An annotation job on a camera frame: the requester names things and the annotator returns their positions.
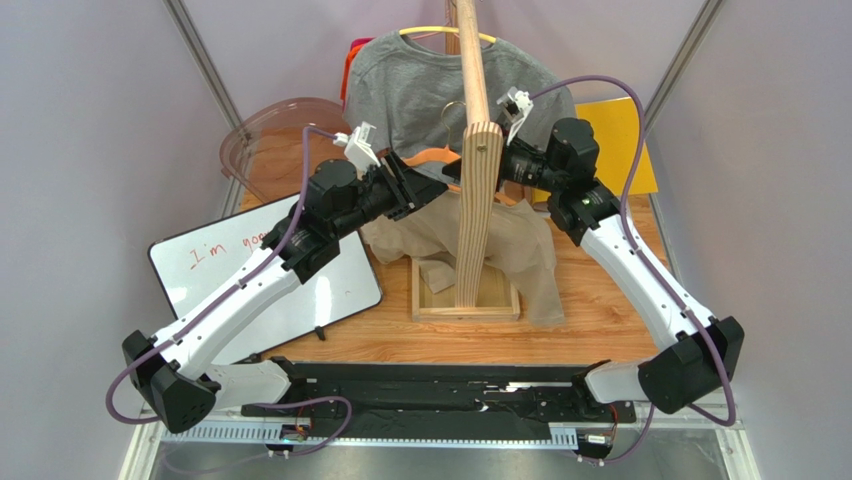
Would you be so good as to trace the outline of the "orange plastic hanger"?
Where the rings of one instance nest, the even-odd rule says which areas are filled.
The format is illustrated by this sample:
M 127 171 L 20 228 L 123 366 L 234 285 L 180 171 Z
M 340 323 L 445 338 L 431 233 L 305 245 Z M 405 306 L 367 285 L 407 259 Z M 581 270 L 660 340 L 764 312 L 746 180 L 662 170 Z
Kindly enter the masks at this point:
M 448 185 L 448 189 L 451 192 L 460 194 L 460 180 L 443 173 L 445 165 L 461 159 L 458 153 L 450 149 L 453 130 L 445 120 L 447 110 L 455 105 L 465 106 L 465 102 L 461 100 L 449 102 L 443 107 L 440 114 L 441 124 L 447 133 L 446 144 L 442 148 L 432 147 L 424 149 L 416 155 L 405 159 L 404 162 L 407 166 L 414 168 L 430 178 L 443 181 Z

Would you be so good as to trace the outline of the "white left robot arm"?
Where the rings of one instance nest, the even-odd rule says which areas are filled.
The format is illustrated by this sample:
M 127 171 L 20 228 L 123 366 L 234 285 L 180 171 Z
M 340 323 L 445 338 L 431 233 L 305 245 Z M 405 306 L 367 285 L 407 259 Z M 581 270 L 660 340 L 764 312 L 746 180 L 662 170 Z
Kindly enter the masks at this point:
M 121 344 L 126 363 L 105 403 L 116 420 L 139 425 L 114 405 L 128 379 L 171 433 L 185 432 L 211 412 L 235 406 L 270 408 L 293 375 L 275 360 L 218 365 L 219 353 L 261 313 L 307 283 L 340 253 L 340 243 L 379 217 L 399 220 L 450 186 L 440 172 L 410 167 L 395 154 L 367 167 L 332 159 L 305 174 L 297 202 L 261 246 L 193 310 L 152 335 L 136 330 Z

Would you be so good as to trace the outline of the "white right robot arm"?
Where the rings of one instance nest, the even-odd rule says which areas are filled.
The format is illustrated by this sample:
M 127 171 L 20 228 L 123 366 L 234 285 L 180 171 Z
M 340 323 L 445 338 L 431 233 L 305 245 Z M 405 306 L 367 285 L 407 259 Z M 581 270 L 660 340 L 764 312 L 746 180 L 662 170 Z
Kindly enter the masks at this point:
M 562 118 L 550 129 L 544 149 L 523 140 L 518 124 L 500 123 L 508 138 L 498 178 L 549 193 L 555 226 L 611 277 L 639 313 L 658 352 L 633 362 L 602 361 L 578 378 L 594 402 L 647 401 L 666 414 L 698 406 L 721 390 L 728 409 L 722 423 L 736 419 L 731 380 L 744 341 L 732 316 L 720 318 L 682 287 L 636 232 L 626 203 L 596 176 L 600 147 L 591 124 Z

